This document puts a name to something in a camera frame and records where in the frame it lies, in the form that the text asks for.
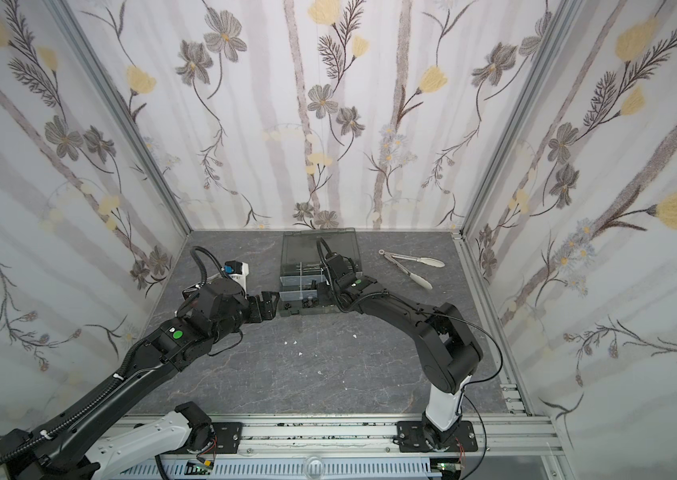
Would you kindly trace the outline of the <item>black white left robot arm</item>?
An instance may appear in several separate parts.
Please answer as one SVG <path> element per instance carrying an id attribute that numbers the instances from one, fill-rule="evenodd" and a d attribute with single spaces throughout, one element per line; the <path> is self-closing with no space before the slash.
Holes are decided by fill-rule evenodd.
<path id="1" fill-rule="evenodd" d="M 120 367 L 50 421 L 0 440 L 0 468 L 10 479 L 90 479 L 102 463 L 88 450 L 150 392 L 209 356 L 226 336 L 244 324 L 276 317 L 280 295 L 250 295 L 210 250 L 196 246 L 190 257 L 200 281 L 184 290 L 176 315 L 136 342 Z"/>

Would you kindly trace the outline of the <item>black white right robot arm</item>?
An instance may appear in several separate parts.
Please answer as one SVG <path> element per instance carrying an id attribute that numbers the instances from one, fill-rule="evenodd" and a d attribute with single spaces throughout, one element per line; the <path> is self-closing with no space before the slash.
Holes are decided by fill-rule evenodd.
<path id="1" fill-rule="evenodd" d="M 382 286 L 375 278 L 360 275 L 356 264 L 316 240 L 320 269 L 326 276 L 328 297 L 344 313 L 372 316 L 410 337 L 426 378 L 430 399 L 422 416 L 424 444 L 445 450 L 457 436 L 463 419 L 465 389 L 485 358 L 474 334 L 491 334 L 463 318 L 456 306 L 439 307 L 408 300 Z"/>

